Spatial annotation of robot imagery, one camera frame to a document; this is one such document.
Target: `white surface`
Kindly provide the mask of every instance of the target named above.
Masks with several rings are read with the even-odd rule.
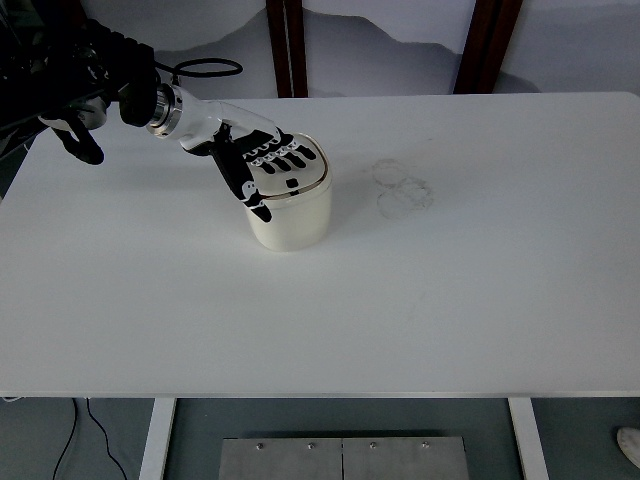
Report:
[[[154,400],[138,480],[162,480],[175,409],[175,398],[156,398]]]
[[[117,111],[99,167],[47,132],[0,206],[1,395],[640,395],[637,97],[236,104],[325,149],[328,236],[266,250]]]
[[[524,480],[549,480],[531,399],[510,398],[509,409]]]

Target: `black cable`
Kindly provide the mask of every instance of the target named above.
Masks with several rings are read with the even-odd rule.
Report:
[[[184,70],[184,67],[191,67],[193,65],[204,65],[207,63],[214,63],[218,65],[228,65],[233,67],[230,70],[216,70],[212,72],[194,72],[192,70]],[[238,75],[242,73],[242,65],[238,62],[234,62],[233,60],[228,60],[226,58],[195,58],[193,60],[187,60],[186,62],[180,62],[175,67],[169,67],[168,65],[164,65],[160,62],[156,62],[156,68],[160,70],[164,70],[165,72],[172,73],[173,75],[182,75],[183,77],[192,77],[192,78],[213,78],[213,77],[229,77],[231,75]]]
[[[58,458],[58,463],[56,463],[56,468],[53,471],[53,476],[51,477],[52,480],[55,480],[56,478],[56,474],[58,473],[58,467],[60,466],[60,462],[62,462],[62,457],[64,457],[64,454],[67,452],[67,448],[69,448],[69,444],[71,443],[71,439],[73,438],[73,434],[76,431],[76,424],[78,423],[78,404],[76,403],[76,399],[72,398],[71,399],[73,401],[73,427],[71,428],[71,434],[69,435],[69,439],[67,440],[67,444],[64,446],[64,450],[62,450],[62,453],[60,454],[60,457]]]
[[[109,436],[107,435],[107,431],[104,429],[102,424],[98,421],[98,419],[94,417],[93,414],[91,413],[91,406],[89,405],[88,398],[87,398],[87,412],[89,412],[89,416],[91,417],[91,420],[93,420],[96,423],[96,425],[100,427],[100,430],[102,430],[102,433],[104,433],[104,440],[107,444],[107,455],[109,455],[109,458],[113,460],[113,462],[118,466],[118,468],[122,472],[122,476],[124,477],[124,480],[128,480],[127,474],[124,473],[124,469],[122,468],[122,465],[120,465],[120,462],[116,460],[116,458],[113,455],[111,455],[111,450],[109,450]]]

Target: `floor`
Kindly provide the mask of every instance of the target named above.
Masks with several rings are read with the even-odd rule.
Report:
[[[140,472],[151,399],[94,399],[111,452],[129,479]],[[118,480],[105,439],[78,401],[79,420],[56,478]],[[551,480],[640,480],[615,430],[640,428],[639,398],[534,399]],[[0,401],[0,472],[8,480],[51,478],[73,424],[70,399]],[[166,480],[215,480],[223,438],[455,435],[469,477],[521,479],[507,402],[502,399],[192,399],[178,401]]]

